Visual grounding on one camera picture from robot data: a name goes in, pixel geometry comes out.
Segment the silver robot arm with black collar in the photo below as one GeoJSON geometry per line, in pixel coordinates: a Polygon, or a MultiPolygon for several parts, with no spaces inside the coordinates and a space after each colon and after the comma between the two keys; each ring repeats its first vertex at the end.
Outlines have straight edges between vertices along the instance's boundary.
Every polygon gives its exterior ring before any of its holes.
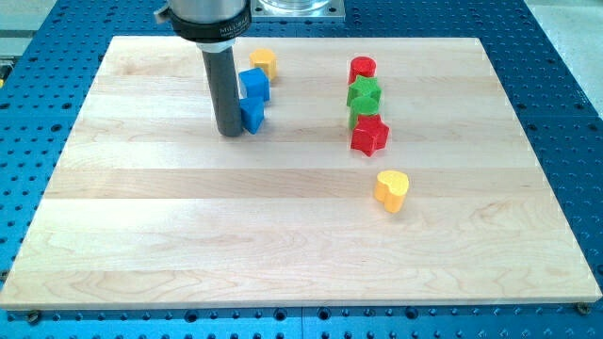
{"type": "Polygon", "coordinates": [[[231,48],[252,23],[250,0],[166,0],[154,16],[158,24],[169,22],[177,36],[206,53],[231,48]]]}

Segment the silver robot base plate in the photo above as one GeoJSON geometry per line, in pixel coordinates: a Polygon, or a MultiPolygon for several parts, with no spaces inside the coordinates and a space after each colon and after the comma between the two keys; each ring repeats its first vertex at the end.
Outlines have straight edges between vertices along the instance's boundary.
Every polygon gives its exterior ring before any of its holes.
{"type": "Polygon", "coordinates": [[[344,0],[252,0],[255,22],[344,22],[344,0]]]}

